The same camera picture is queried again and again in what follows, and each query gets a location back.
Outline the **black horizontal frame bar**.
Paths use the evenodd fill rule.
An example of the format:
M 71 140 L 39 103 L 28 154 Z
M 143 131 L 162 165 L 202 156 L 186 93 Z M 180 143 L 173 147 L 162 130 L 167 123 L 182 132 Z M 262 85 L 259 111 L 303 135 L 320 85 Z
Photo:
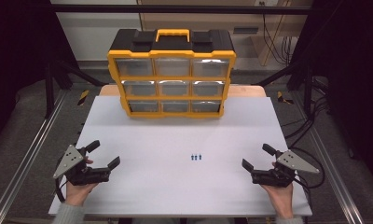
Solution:
M 175 5 L 66 5 L 55 4 L 56 12 L 80 13 L 195 13 L 195 14 L 270 14 L 309 15 L 311 7 L 225 7 L 225 6 L 175 6 Z

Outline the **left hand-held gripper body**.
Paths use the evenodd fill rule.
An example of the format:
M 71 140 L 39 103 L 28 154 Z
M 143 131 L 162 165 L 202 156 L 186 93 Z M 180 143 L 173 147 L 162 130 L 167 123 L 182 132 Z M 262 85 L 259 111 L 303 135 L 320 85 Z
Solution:
M 58 161 L 53 175 L 58 179 L 62 175 L 75 186 L 84 186 L 93 183 L 108 182 L 111 170 L 108 167 L 91 168 L 87 165 L 85 147 L 76 148 L 70 145 Z

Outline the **set of clear organizer drawers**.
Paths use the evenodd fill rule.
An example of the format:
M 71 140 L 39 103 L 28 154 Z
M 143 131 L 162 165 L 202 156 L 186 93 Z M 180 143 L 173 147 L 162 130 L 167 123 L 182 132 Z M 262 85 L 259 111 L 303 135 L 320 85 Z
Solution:
M 117 59 L 121 102 L 131 116 L 218 116 L 225 77 L 194 77 L 188 58 Z

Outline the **clear plastic drawer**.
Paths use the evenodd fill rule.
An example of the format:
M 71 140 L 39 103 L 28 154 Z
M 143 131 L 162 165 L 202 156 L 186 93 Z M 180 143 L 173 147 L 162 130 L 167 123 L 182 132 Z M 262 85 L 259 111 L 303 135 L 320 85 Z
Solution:
M 225 77 L 228 73 L 227 59 L 196 59 L 192 63 L 194 77 Z

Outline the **person's right hand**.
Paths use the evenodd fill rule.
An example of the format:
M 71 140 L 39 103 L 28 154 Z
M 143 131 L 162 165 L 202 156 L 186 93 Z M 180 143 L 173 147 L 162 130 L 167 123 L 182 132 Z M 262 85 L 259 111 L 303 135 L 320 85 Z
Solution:
M 268 193 L 270 202 L 276 211 L 277 217 L 281 219 L 290 219 L 293 214 L 293 185 L 289 184 L 285 188 L 262 185 L 262 188 Z

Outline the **black metal stand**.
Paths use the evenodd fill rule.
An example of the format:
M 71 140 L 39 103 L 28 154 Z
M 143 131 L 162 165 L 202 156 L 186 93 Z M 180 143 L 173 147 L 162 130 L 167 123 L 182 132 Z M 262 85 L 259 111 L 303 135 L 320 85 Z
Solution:
M 62 90 L 69 90 L 73 86 L 73 82 L 69 77 L 69 74 L 74 74 L 88 83 L 102 87 L 105 85 L 104 82 L 89 76 L 82 72 L 79 68 L 72 66 L 70 63 L 65 61 L 53 61 L 49 63 L 45 68 L 45 87 L 46 87 L 46 115 L 48 119 L 55 110 L 54 90 L 53 81 L 56 81 Z
M 312 90 L 312 68 L 311 63 L 306 60 L 297 60 L 294 63 L 286 66 L 284 69 L 276 72 L 261 81 L 256 83 L 257 86 L 266 87 L 273 81 L 290 75 L 286 87 L 290 91 L 296 91 L 301 85 L 303 89 L 303 112 L 308 116 L 311 113 L 311 90 Z

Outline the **person's left hand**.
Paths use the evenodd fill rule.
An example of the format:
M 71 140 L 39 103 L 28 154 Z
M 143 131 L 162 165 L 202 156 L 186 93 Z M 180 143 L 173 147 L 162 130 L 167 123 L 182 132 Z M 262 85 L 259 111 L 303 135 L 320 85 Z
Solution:
M 87 200 L 89 194 L 97 186 L 97 183 L 75 186 L 72 183 L 67 182 L 65 202 L 72 206 L 82 206 Z

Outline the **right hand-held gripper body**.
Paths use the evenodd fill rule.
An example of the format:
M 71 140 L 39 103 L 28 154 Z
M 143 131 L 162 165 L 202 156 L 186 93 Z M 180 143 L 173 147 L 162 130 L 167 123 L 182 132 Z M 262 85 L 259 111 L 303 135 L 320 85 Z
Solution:
M 281 152 L 275 149 L 267 149 L 267 152 L 276 158 L 275 165 L 268 171 L 252 169 L 251 177 L 254 184 L 286 188 L 296 178 L 296 171 L 319 174 L 314 167 L 291 150 Z

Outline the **aluminium rail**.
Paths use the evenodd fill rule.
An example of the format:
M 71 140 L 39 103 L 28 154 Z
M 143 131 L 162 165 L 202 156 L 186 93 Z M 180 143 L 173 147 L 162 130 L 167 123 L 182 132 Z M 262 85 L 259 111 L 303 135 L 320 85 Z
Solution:
M 28 175 L 35 158 L 43 146 L 48 133 L 58 117 L 59 112 L 62 109 L 65 97 L 68 95 L 68 91 L 59 91 L 58 97 L 54 103 L 52 112 L 42 122 L 37 134 L 31 145 L 29 146 L 26 154 L 24 155 L 17 171 L 11 178 L 6 190 L 0 198 L 0 224 L 5 219 L 10 206 L 13 204 L 18 192 L 23 184 L 26 176 Z
M 298 143 L 302 141 L 305 136 L 308 137 L 308 141 L 311 144 L 311 150 L 314 152 L 316 159 L 321 164 L 322 172 L 325 173 L 323 183 L 328 183 L 331 186 L 331 192 L 337 198 L 337 205 L 347 219 L 347 223 L 364 224 L 364 220 L 352 199 L 352 195 L 347 189 L 340 172 L 330 158 L 325 144 L 314 126 L 314 120 L 311 121 L 311 119 L 316 118 L 318 113 L 328 108 L 325 98 L 321 97 L 317 100 L 311 100 L 311 113 L 307 116 L 303 112 L 303 97 L 299 93 L 292 93 L 292 97 L 295 100 L 295 104 L 301 113 L 302 118 L 308 122 L 309 127 L 304 130 L 304 133 L 301 134 L 298 139 L 291 144 L 291 146 L 297 147 Z

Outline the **yellow black tape marker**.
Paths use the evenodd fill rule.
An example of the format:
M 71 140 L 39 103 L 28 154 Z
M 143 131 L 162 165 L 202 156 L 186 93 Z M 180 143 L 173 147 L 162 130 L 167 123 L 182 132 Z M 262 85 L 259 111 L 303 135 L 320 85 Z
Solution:
M 90 92 L 89 90 L 82 91 L 82 93 L 81 93 L 81 95 L 79 97 L 79 100 L 77 102 L 77 105 L 83 105 L 85 103 L 85 100 L 86 100 L 89 92 Z
M 283 93 L 281 91 L 277 91 L 277 99 L 278 99 L 278 102 L 280 102 L 280 103 L 285 103 L 285 104 L 288 104 L 288 105 L 293 105 L 294 104 L 293 100 L 284 99 L 283 98 Z

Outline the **yellow black organizer case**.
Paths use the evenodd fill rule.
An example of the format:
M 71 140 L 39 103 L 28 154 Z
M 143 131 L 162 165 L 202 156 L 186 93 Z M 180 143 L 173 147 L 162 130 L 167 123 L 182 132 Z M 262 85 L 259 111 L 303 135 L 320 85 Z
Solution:
M 155 31 L 138 31 L 136 29 L 121 29 L 107 53 L 108 69 L 112 79 L 117 83 L 120 94 L 119 79 L 117 77 L 117 59 L 137 58 L 188 58 L 188 59 L 228 59 L 228 75 L 226 78 L 222 112 L 218 116 L 191 115 L 142 115 L 132 118 L 166 118 L 185 117 L 193 119 L 220 118 L 224 113 L 225 101 L 228 98 L 230 85 L 230 71 L 236 61 L 236 52 L 230 35 L 226 30 L 191 31 L 188 29 L 158 29 Z

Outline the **black curtain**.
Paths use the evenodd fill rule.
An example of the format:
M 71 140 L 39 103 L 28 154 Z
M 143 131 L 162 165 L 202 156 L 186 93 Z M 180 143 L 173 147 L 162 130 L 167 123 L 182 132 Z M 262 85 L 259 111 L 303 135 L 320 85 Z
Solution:
M 76 66 L 50 0 L 0 0 L 0 133 L 15 108 L 16 93 L 44 78 L 48 64 Z
M 347 144 L 373 175 L 373 0 L 312 0 L 296 59 L 312 44 L 311 67 L 328 79 L 328 100 Z

